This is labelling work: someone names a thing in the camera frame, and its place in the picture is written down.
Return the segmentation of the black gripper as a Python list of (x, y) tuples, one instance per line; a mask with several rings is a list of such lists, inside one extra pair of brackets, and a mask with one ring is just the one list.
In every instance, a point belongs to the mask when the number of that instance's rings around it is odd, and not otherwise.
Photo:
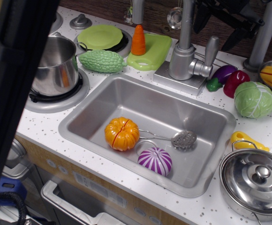
[(248, 0), (198, 0), (193, 30), (198, 34), (211, 16), (223, 21), (235, 30), (223, 44), (221, 50), (229, 51), (241, 40), (252, 39), (256, 30), (264, 26), (264, 20), (251, 8)]

